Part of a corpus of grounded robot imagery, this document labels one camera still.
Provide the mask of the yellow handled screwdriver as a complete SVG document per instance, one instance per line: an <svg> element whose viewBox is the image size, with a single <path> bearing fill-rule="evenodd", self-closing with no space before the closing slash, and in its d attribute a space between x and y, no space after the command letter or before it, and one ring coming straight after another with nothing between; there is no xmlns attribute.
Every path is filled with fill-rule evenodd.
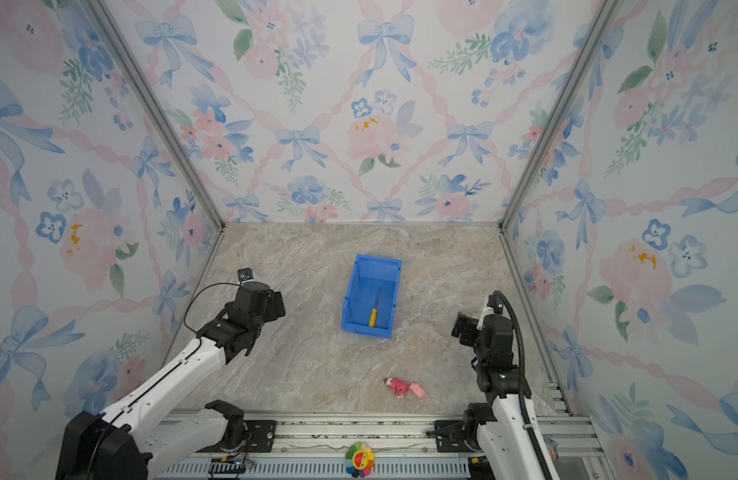
<svg viewBox="0 0 738 480"><path fill-rule="evenodd" d="M376 324L377 324L378 307L379 307L379 300L380 300L380 297L381 297L381 291L382 291L382 288L379 287L377 289L377 292L376 292L376 295L375 295L374 304L373 304L373 307L372 307L372 310L371 310L371 313L370 313L369 322L368 322L368 326L370 328L375 328L376 327Z"/></svg>

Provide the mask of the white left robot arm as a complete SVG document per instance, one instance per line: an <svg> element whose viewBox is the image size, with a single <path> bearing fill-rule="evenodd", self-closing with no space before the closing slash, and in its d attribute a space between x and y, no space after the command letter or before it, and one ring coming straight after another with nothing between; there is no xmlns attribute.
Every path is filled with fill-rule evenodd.
<svg viewBox="0 0 738 480"><path fill-rule="evenodd" d="M142 385L97 414L83 411L66 426L56 478L153 479L205 448L234 456L267 439L245 421L244 411L223 400L173 425L163 419L195 387L249 355L263 326L286 314L280 292L253 279L170 362Z"/></svg>

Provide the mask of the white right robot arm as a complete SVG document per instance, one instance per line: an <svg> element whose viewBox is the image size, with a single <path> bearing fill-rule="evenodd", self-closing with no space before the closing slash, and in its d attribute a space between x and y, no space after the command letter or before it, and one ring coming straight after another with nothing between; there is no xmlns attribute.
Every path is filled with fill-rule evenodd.
<svg viewBox="0 0 738 480"><path fill-rule="evenodd" d="M525 348L514 312L487 307L457 315L452 336L473 350L471 367L485 395L463 413L461 442L483 454L489 479L557 479L526 380Z"/></svg>

